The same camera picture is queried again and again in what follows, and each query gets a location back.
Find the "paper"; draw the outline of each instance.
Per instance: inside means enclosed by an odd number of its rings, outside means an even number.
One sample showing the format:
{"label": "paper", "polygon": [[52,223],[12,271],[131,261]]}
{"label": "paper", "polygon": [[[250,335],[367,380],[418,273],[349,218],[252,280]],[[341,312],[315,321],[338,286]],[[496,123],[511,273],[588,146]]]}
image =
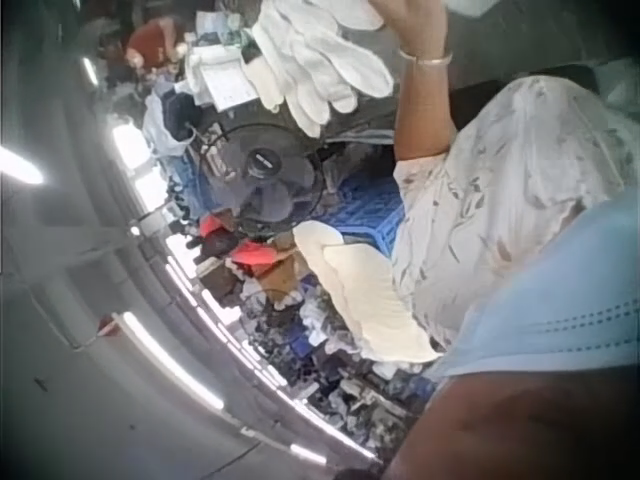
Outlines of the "paper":
{"label": "paper", "polygon": [[240,60],[201,65],[199,68],[218,112],[258,98],[255,88],[242,71]]}

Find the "blue plastic crate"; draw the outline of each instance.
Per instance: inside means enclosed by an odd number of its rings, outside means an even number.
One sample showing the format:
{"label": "blue plastic crate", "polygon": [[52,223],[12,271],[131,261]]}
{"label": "blue plastic crate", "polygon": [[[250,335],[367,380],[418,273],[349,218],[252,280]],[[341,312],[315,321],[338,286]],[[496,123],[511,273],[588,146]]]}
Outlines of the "blue plastic crate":
{"label": "blue plastic crate", "polygon": [[331,225],[343,235],[372,239],[390,257],[398,226],[404,219],[400,190],[393,178],[370,180],[357,174],[340,187],[342,202],[316,220]]}

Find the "gold bangle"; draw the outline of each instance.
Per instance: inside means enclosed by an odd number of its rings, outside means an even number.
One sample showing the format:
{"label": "gold bangle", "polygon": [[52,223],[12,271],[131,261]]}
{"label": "gold bangle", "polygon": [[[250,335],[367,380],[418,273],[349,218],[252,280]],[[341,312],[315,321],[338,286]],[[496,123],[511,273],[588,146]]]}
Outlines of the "gold bangle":
{"label": "gold bangle", "polygon": [[422,58],[414,57],[409,55],[408,53],[403,52],[402,50],[398,50],[400,52],[400,56],[406,60],[411,60],[416,65],[420,65],[422,67],[446,67],[453,60],[453,52],[442,58],[436,58],[435,60],[424,60]]}

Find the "floral dress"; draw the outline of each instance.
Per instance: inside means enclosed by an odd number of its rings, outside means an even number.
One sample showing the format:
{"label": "floral dress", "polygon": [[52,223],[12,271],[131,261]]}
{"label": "floral dress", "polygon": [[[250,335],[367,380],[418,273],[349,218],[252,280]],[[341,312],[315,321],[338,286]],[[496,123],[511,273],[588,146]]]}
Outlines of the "floral dress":
{"label": "floral dress", "polygon": [[638,185],[640,125],[567,80],[498,94],[447,155],[400,162],[396,289],[442,345],[580,211]]}

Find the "cotton glove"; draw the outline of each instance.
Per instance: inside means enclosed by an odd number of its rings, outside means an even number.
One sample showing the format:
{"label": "cotton glove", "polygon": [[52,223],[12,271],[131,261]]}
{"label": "cotton glove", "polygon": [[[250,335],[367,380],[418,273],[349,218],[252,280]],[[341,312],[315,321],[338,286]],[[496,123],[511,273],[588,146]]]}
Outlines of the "cotton glove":
{"label": "cotton glove", "polygon": [[[357,4],[366,7],[363,17],[369,18],[359,26],[379,28],[381,22],[368,2]],[[264,106],[275,111],[286,100],[300,128],[315,138],[330,119],[329,105],[340,113],[355,110],[353,88],[375,98],[393,91],[393,78],[384,62],[342,39],[340,25],[348,23],[344,10],[335,13],[328,5],[320,8],[315,1],[264,0],[251,29],[263,58],[256,66],[252,63],[245,68]],[[281,95],[267,89],[266,83],[277,85]]]}

